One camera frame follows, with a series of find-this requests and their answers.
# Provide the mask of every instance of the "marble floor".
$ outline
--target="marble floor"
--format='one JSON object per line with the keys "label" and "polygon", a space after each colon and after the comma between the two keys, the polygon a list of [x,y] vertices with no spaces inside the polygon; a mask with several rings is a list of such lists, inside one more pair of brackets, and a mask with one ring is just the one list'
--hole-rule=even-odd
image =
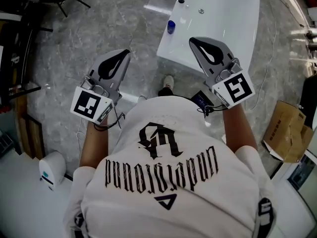
{"label": "marble floor", "polygon": [[[46,152],[60,152],[67,161],[67,172],[70,175],[79,163],[76,132],[80,118],[71,114],[69,109],[75,86],[80,85],[97,56],[125,48],[133,54],[120,86],[120,92],[132,102],[121,100],[117,106],[119,112],[127,113],[136,105],[135,100],[140,95],[154,97],[167,74],[175,78],[175,94],[192,97],[202,90],[210,99],[215,100],[201,77],[191,74],[180,64],[156,56],[169,15],[144,6],[148,4],[172,10],[176,0],[83,1],[91,9],[75,0],[67,0],[63,4],[68,13],[67,18],[54,6],[46,14],[43,26],[53,28],[54,31],[39,33],[33,69],[33,80],[43,89],[28,95],[28,112],[42,123]],[[257,94],[265,76],[266,65],[272,56],[275,35],[272,10],[277,29],[274,58],[258,104],[252,109],[257,95],[245,103],[248,120],[259,144],[259,153],[269,174],[278,162],[262,147],[261,140],[276,101],[284,100],[293,105],[299,102],[306,64],[290,58],[307,58],[304,35],[294,34],[294,31],[302,28],[289,9],[280,0],[260,0],[258,32],[249,69]],[[212,135],[221,139],[224,134],[222,113],[209,115],[207,121],[211,123]],[[84,121],[81,131],[85,130]],[[118,126],[109,130],[109,152],[114,148],[119,133]],[[79,144],[81,148],[83,141],[79,140]]]}

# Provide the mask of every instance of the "white sneaker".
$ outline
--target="white sneaker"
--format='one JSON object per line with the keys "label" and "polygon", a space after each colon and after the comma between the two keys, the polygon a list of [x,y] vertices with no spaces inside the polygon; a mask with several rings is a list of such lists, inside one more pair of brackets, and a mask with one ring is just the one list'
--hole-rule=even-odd
{"label": "white sneaker", "polygon": [[167,88],[169,88],[170,90],[173,91],[173,88],[174,88],[174,78],[173,78],[171,75],[166,76],[165,79],[164,79],[163,86],[164,86],[164,87],[167,87]]}
{"label": "white sneaker", "polygon": [[143,101],[146,101],[146,100],[147,100],[147,98],[145,98],[143,95],[141,95],[141,96],[139,97],[139,99],[138,99],[138,103],[143,102]]}

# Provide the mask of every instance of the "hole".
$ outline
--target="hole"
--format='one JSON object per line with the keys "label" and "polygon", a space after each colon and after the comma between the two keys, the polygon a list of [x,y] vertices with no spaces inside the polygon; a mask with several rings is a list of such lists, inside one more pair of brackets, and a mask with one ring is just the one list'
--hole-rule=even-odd
{"label": "hole", "polygon": [[92,85],[94,85],[95,84],[95,82],[90,78],[90,79],[88,79],[88,82],[89,83],[91,83]]}
{"label": "hole", "polygon": [[118,65],[119,62],[120,62],[120,61],[118,61],[118,62],[115,64],[115,66],[108,72],[109,77],[112,76],[112,73],[114,72],[114,69],[117,67],[117,65]]}
{"label": "hole", "polygon": [[209,58],[209,60],[212,61],[212,62],[214,62],[214,57],[213,57],[212,55],[208,54],[208,53],[206,52],[206,50],[205,50],[203,47],[201,47],[201,49],[205,52],[205,54],[206,54],[206,56]]}

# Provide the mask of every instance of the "white robot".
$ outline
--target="white robot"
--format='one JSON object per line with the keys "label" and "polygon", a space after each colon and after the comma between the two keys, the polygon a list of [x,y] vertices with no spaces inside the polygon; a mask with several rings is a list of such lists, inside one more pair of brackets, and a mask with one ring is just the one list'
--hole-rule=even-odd
{"label": "white robot", "polygon": [[[189,45],[206,74],[206,85],[228,109],[254,95],[248,72],[240,67],[226,44],[207,37],[192,37]],[[130,58],[129,50],[98,57],[81,86],[76,87],[70,111],[101,124],[122,97],[118,90]]]}

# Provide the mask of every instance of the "chair leg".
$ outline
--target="chair leg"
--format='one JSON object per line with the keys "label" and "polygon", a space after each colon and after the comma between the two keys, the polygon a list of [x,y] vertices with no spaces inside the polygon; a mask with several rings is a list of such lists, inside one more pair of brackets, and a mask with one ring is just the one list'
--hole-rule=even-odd
{"label": "chair leg", "polygon": [[65,17],[67,18],[67,14],[66,12],[63,10],[63,8],[61,7],[60,3],[57,2],[58,7],[60,8],[60,10],[62,11],[62,13],[65,15]]}
{"label": "chair leg", "polygon": [[53,29],[51,29],[51,28],[46,28],[46,27],[39,27],[39,30],[40,31],[46,31],[46,32],[53,32]]}
{"label": "chair leg", "polygon": [[88,4],[84,3],[83,1],[81,1],[81,0],[77,0],[77,1],[79,1],[80,3],[82,3],[84,6],[87,6],[88,8],[91,8]]}

